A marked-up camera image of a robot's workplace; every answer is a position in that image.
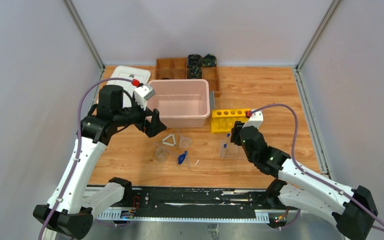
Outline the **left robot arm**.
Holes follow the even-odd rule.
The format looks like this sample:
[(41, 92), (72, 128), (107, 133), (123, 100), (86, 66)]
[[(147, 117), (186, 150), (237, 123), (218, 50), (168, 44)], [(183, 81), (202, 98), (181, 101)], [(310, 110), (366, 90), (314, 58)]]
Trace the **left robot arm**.
[(134, 81), (129, 94), (122, 86), (107, 84), (99, 91), (98, 102), (77, 122), (77, 138), (72, 156), (46, 204), (38, 204), (33, 216), (42, 224), (39, 239), (53, 239), (56, 233), (81, 240), (94, 220), (113, 204), (139, 206), (132, 183), (119, 177), (91, 196), (84, 193), (93, 170), (113, 135), (135, 126), (152, 138), (166, 130), (157, 109), (149, 109), (148, 100), (155, 90), (147, 83)]

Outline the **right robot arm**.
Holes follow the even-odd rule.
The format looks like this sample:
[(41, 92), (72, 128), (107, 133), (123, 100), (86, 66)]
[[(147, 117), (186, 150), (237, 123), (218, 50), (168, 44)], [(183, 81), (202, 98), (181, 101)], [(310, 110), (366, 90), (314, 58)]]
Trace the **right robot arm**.
[(275, 178), (265, 195), (270, 208), (283, 205), (310, 212), (334, 225), (350, 240), (368, 237), (378, 215), (369, 189), (340, 184), (293, 161), (288, 153), (269, 146), (252, 125), (236, 121), (230, 141), (243, 148), (247, 160), (260, 172)]

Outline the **blue capped tube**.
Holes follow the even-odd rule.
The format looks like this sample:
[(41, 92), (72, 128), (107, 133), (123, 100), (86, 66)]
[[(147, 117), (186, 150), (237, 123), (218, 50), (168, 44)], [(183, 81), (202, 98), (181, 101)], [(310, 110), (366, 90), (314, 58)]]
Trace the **blue capped tube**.
[(220, 150), (220, 158), (222, 158), (222, 159), (224, 159), (226, 157), (227, 146), (228, 145), (226, 143), (222, 144), (222, 147), (221, 147), (221, 150)]
[(230, 134), (230, 133), (227, 133), (227, 134), (226, 134), (226, 137), (225, 137), (225, 142), (226, 142), (226, 143), (229, 143), (229, 142), (230, 142), (230, 139), (231, 139), (231, 134)]

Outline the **small glass beaker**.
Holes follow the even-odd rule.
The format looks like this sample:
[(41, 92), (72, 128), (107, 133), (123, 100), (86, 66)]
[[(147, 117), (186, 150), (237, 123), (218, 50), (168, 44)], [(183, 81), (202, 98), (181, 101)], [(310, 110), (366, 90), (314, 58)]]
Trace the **small glass beaker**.
[(167, 160), (167, 153), (163, 148), (158, 147), (155, 150), (155, 157), (158, 162), (164, 163)]

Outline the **clear plastic funnel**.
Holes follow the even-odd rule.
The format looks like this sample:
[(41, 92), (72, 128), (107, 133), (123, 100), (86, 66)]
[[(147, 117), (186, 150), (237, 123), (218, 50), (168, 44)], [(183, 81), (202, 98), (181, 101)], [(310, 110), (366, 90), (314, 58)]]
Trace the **clear plastic funnel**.
[(190, 137), (184, 136), (182, 133), (177, 131), (179, 136), (178, 147), (181, 149), (187, 149), (193, 144), (193, 140)]

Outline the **blue test tube clamp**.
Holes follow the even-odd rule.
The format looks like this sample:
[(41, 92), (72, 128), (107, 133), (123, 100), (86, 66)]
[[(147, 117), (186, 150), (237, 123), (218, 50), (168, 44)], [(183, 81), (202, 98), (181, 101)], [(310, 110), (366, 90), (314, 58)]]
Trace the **blue test tube clamp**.
[(177, 164), (181, 165), (187, 159), (188, 151), (185, 150), (182, 154), (180, 154), (177, 158)]

